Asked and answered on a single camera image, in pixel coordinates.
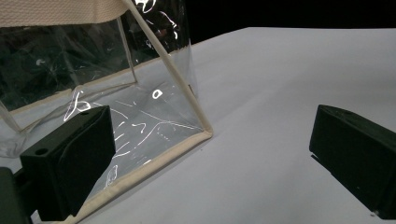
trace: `clear plastic bag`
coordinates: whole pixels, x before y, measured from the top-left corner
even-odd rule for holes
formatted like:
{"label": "clear plastic bag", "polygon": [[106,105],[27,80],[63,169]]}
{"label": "clear plastic bag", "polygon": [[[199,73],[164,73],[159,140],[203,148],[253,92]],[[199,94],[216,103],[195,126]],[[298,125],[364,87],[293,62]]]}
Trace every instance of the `clear plastic bag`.
{"label": "clear plastic bag", "polygon": [[[210,138],[210,124],[193,94],[183,1],[71,2],[56,6],[62,20],[42,19],[32,11],[41,6],[17,2],[1,3],[5,18],[26,10],[37,19],[0,22],[0,156],[18,158],[77,113],[99,105],[111,110],[116,155],[81,212],[67,222],[84,218]],[[110,16],[109,4],[115,8]],[[96,16],[86,17],[79,12],[83,7],[97,10],[91,13]]]}

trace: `beige strap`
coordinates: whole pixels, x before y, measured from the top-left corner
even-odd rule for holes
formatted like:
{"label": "beige strap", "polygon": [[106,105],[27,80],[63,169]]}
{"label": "beige strap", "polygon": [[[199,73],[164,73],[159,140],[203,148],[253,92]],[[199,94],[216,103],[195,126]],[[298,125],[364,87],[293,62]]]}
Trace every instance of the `beige strap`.
{"label": "beige strap", "polygon": [[120,0],[0,0],[0,27],[99,23],[127,9]]}

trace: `black object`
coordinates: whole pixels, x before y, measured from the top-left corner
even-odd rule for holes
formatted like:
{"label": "black object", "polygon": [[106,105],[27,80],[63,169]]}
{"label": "black object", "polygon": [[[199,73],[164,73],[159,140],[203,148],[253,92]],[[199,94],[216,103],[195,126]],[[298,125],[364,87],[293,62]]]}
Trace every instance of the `black object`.
{"label": "black object", "polygon": [[309,150],[370,211],[396,218],[396,133],[350,111],[319,105]]}
{"label": "black object", "polygon": [[15,175],[0,168],[0,223],[75,216],[114,154],[109,106],[75,115],[24,151]]}
{"label": "black object", "polygon": [[396,1],[186,0],[191,43],[247,27],[396,28]]}

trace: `dark background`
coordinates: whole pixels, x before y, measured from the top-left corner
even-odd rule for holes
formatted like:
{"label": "dark background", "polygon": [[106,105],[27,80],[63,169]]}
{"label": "dark background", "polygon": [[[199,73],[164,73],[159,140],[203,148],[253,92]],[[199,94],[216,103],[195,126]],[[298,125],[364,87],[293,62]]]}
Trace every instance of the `dark background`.
{"label": "dark background", "polygon": [[192,44],[245,27],[396,28],[396,0],[185,3]]}

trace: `white table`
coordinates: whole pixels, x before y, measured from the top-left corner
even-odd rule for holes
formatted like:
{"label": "white table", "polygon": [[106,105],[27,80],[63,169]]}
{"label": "white table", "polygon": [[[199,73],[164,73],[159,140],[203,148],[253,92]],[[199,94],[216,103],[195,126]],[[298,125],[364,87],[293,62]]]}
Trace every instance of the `white table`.
{"label": "white table", "polygon": [[214,137],[82,223],[396,223],[308,149],[318,105],[396,131],[396,29],[247,28],[192,58]]}

